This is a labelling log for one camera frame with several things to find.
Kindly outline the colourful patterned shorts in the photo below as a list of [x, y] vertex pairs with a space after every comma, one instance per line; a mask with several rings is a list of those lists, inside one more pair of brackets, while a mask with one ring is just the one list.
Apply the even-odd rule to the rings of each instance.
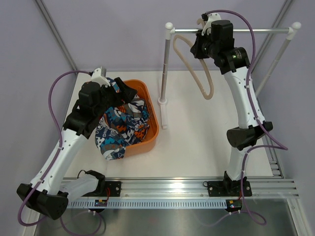
[[124, 158], [126, 147], [139, 144], [150, 128], [145, 99], [135, 95], [131, 102], [105, 111], [95, 130], [95, 145], [106, 160]]

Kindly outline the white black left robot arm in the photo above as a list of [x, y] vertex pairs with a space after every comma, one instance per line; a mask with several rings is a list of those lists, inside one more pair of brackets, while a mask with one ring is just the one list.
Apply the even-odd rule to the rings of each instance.
[[22, 183], [17, 189], [18, 196], [28, 208], [57, 220], [69, 202], [87, 194], [101, 196], [107, 192], [105, 176], [96, 171], [87, 171], [66, 185], [62, 185], [62, 180], [104, 113], [111, 107], [130, 103], [136, 96], [137, 90], [126, 85], [119, 77], [114, 81], [118, 90], [110, 83], [100, 84], [96, 81], [82, 85], [54, 151], [31, 183]]

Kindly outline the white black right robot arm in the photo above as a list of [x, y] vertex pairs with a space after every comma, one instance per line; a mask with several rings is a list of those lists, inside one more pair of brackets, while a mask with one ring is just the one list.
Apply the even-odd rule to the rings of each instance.
[[253, 92], [248, 54], [243, 47], [234, 46], [233, 24], [229, 20], [208, 20], [190, 51], [196, 59], [214, 60], [229, 85], [238, 115], [238, 127], [226, 133], [232, 147], [227, 170], [222, 181], [207, 182], [209, 196], [251, 196], [244, 157], [266, 131], [273, 129], [273, 124], [265, 120], [255, 95], [248, 95]]

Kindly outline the orange plastic basket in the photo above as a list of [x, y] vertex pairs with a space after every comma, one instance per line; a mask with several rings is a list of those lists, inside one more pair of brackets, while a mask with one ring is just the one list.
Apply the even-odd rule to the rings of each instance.
[[146, 84], [140, 80], [126, 80], [125, 84], [138, 91], [138, 96], [146, 101], [150, 114], [148, 124], [150, 125], [146, 137], [139, 144], [126, 147], [125, 157], [139, 155], [151, 151], [155, 145], [159, 134], [159, 123]]

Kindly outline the silver white clothes rack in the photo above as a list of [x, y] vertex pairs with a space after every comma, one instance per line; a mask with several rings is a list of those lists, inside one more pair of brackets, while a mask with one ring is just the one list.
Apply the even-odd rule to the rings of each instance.
[[[258, 86], [256, 90], [256, 95], [259, 95], [261, 90], [266, 85], [267, 81], [270, 79], [272, 73], [274, 72], [276, 66], [278, 65], [282, 55], [290, 44], [291, 40], [295, 37], [298, 30], [301, 28], [300, 22], [293, 23], [290, 27], [287, 28], [269, 28], [269, 29], [254, 29], [255, 33], [263, 33], [263, 34], [286, 34], [285, 41], [283, 42], [281, 48], [279, 49], [275, 59], [271, 63], [266, 75], [264, 76], [262, 82]], [[198, 29], [176, 29], [173, 27], [171, 22], [165, 24], [165, 47], [164, 47], [164, 58], [163, 58], [163, 71], [161, 78], [161, 88], [160, 88], [160, 97], [158, 99], [158, 104], [160, 106], [160, 115], [161, 115], [161, 127], [162, 129], [168, 128], [168, 117], [167, 117], [167, 99], [166, 95], [166, 84], [167, 84], [167, 72], [168, 72], [168, 59], [170, 52], [170, 42], [172, 35], [181, 34], [181, 33], [196, 33]]]

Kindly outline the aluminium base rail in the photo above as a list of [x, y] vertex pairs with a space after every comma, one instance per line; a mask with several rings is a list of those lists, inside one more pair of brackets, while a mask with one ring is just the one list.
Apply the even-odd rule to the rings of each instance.
[[[121, 198], [207, 198], [205, 177], [171, 178], [107, 178], [107, 181], [121, 182]], [[252, 197], [259, 199], [299, 198], [293, 180], [283, 178], [249, 179]]]

